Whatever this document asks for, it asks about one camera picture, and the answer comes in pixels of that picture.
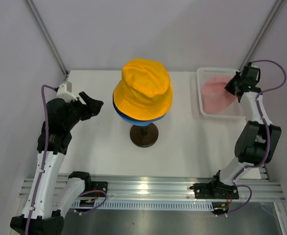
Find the pink hat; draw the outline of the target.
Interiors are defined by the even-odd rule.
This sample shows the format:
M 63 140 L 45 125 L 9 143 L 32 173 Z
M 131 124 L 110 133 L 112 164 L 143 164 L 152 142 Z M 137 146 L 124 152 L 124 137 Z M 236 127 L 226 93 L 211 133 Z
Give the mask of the pink hat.
M 215 76 L 202 85 L 201 97 L 205 113 L 221 112 L 235 101 L 236 97 L 225 89 L 231 79 L 232 77 L 226 75 Z

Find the dark blue bucket hat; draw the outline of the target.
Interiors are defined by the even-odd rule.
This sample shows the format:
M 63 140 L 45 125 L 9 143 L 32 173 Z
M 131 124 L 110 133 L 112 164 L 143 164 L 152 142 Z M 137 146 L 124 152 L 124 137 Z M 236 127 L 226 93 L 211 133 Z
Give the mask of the dark blue bucket hat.
M 116 101 L 114 96 L 112 96 L 112 103 L 118 114 L 120 114 L 124 118 L 131 120 L 156 120 L 164 117 L 168 113 L 168 111 L 157 111 L 155 108 L 151 107 L 138 107 L 124 99 L 122 99 L 121 101 Z

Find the light blue bucket hat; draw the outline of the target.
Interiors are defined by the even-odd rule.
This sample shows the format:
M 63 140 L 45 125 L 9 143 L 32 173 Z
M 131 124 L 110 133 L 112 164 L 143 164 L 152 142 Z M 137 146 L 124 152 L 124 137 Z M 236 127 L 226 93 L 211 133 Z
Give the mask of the light blue bucket hat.
M 155 121 L 158 121 L 158 120 L 161 120 L 163 117 L 165 117 L 165 115 L 162 115 L 158 118 L 155 118 L 155 119 L 152 119 L 152 120 L 146 120 L 146 121 L 143 121 L 143 120 L 136 120 L 136 119 L 133 119 L 133 118 L 130 118 L 126 115 L 119 115 L 125 122 L 128 122 L 132 125 L 135 125 L 135 126 L 148 126 L 150 125 L 151 123 L 154 123 Z

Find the yellow bucket hat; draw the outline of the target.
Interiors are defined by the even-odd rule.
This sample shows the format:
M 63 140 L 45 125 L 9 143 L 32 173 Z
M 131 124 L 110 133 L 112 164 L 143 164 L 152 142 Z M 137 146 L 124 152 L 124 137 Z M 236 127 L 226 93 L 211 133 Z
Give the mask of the yellow bucket hat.
M 113 91 L 116 101 L 122 99 L 138 107 L 169 111 L 173 87 L 168 71 L 158 61 L 135 58 L 121 71 L 121 80 Z

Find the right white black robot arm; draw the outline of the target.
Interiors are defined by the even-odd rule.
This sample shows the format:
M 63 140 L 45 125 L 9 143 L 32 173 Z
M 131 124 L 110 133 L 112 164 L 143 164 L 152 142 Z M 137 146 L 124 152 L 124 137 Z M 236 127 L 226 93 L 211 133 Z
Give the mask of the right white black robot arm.
M 260 68 L 249 62 L 225 87 L 240 103 L 246 125 L 235 144 L 233 160 L 217 172 L 210 185 L 210 193 L 216 198 L 236 191 L 240 177 L 269 162 L 281 136 L 281 128 L 270 121 L 265 111 L 263 92 L 257 86 L 260 78 Z

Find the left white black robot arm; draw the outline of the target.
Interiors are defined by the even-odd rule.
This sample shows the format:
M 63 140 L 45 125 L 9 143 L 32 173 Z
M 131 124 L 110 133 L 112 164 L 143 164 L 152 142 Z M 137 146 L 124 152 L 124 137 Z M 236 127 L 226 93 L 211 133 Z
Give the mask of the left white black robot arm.
M 61 165 L 72 139 L 71 130 L 80 121 L 98 115 L 103 106 L 85 92 L 69 101 L 55 98 L 44 103 L 45 121 L 37 145 L 37 167 L 27 202 L 10 227 L 20 235 L 60 235 L 65 216 L 77 197 L 92 192 L 91 176 L 74 171 L 66 186 L 55 196 Z

